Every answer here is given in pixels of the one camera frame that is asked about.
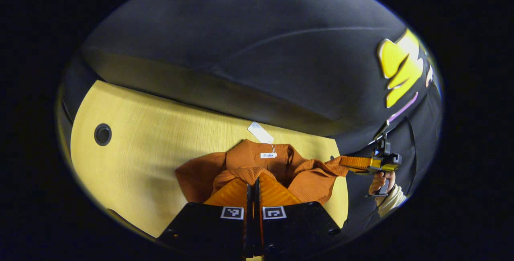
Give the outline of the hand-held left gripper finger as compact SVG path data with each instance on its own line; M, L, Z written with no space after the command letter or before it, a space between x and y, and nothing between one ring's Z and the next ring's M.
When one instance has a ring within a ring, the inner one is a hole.
M255 182L254 216L264 260L312 259L342 243L342 227L319 202L301 202L266 173Z
M253 188L238 177L207 201L189 202L157 242L189 260L244 260L252 254Z

